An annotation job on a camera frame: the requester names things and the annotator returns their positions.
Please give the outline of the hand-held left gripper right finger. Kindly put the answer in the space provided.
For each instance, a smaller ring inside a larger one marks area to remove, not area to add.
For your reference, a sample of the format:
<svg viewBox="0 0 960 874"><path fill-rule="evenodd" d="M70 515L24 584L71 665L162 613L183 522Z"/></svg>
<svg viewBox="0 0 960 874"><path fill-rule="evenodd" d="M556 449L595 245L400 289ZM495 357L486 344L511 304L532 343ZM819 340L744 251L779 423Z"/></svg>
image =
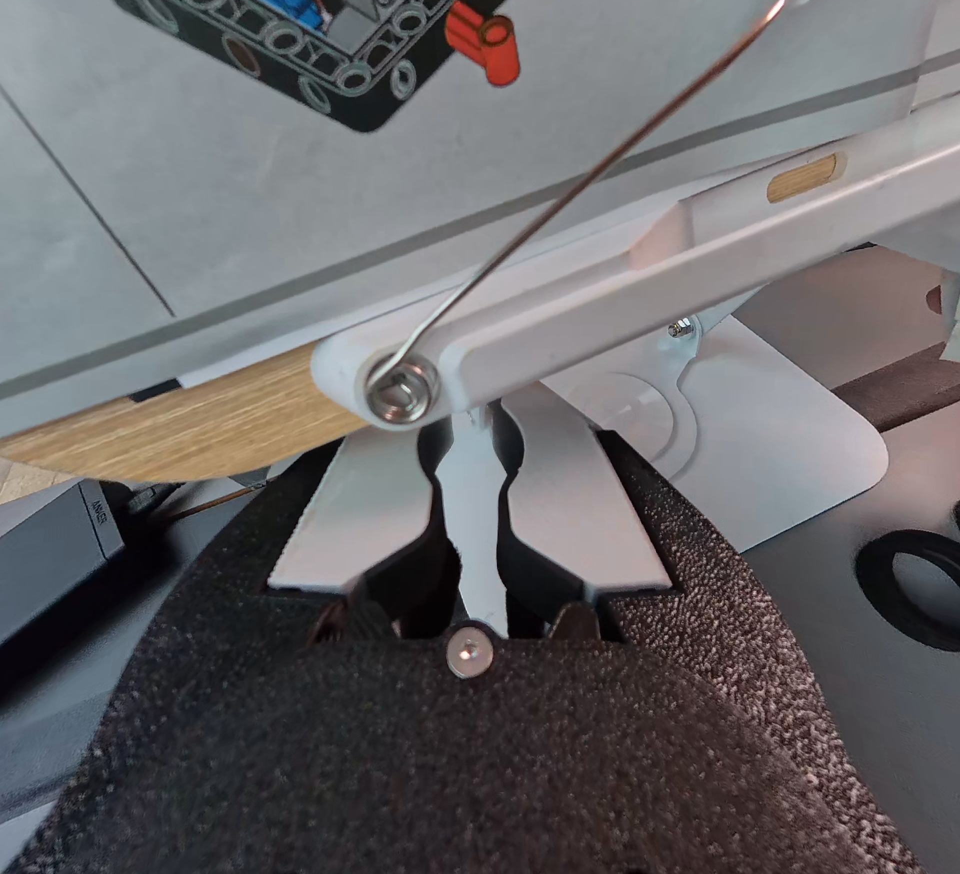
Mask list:
<svg viewBox="0 0 960 874"><path fill-rule="evenodd" d="M520 604L595 604L673 582L587 418L548 388L495 410L497 569Z"/></svg>

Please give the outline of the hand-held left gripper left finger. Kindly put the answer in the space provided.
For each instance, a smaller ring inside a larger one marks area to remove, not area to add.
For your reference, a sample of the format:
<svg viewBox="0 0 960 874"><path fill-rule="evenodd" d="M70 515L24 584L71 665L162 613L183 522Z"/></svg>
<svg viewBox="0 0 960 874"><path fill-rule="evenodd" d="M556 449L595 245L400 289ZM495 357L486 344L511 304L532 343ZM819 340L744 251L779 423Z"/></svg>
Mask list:
<svg viewBox="0 0 960 874"><path fill-rule="evenodd" d="M270 571L271 591L374 592L385 571L447 539L437 470L450 427L345 436Z"/></svg>

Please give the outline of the white and wood book stand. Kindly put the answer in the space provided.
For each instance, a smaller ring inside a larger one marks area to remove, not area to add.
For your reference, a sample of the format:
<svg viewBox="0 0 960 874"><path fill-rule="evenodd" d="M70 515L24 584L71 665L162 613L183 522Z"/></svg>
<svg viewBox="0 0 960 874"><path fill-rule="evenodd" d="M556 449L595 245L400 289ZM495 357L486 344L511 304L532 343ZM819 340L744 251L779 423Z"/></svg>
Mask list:
<svg viewBox="0 0 960 874"><path fill-rule="evenodd" d="M396 352L470 277L425 274L414 252L359 258L285 300L237 304L155 328L55 365L39 390L52 408L67 384L171 374L166 348L231 340L213 376L150 397L126 396L14 432L26 411L2 400L2 459L102 482L192 482L283 460L365 428L449 428L460 413L523 388L566 400L586 377L611 373L613 354L651 364L643 383L668 406L702 336L769 283L862 243L889 246L958 271L958 95L884 128L740 173L684 198L666 192L586 221L506 260L414 348L436 368L438 399L414 424L389 425L366 408L372 367ZM227 328L240 329L230 337ZM441 584L448 540L387 568L373 592L391 619L418 610Z"/></svg>

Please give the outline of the black power adapter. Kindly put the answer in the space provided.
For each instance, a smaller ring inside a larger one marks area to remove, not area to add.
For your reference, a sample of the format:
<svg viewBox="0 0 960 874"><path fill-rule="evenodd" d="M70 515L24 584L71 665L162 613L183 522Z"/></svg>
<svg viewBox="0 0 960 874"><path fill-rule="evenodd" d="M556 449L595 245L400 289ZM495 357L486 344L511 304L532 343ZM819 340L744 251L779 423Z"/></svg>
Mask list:
<svg viewBox="0 0 960 874"><path fill-rule="evenodd" d="M72 477L1 504L1 642L18 635L125 547L111 499L93 479Z"/></svg>

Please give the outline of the dark brown pad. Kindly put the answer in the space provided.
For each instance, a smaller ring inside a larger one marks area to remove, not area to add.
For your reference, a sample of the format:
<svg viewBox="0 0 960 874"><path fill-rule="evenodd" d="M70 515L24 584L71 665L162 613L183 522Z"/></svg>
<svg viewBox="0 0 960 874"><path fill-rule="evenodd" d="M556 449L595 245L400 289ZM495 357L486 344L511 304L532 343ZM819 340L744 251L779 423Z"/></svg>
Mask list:
<svg viewBox="0 0 960 874"><path fill-rule="evenodd" d="M832 388L831 393L884 434L959 402L959 364L945 342Z"/></svg>

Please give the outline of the building brick instruction booklet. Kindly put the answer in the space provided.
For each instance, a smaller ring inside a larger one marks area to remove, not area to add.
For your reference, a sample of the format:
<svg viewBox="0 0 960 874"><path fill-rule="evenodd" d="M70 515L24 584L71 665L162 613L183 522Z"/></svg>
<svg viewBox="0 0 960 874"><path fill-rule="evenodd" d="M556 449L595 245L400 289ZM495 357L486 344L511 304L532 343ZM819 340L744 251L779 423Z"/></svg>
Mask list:
<svg viewBox="0 0 960 874"><path fill-rule="evenodd" d="M2 437L413 305L779 0L2 0Z"/></svg>

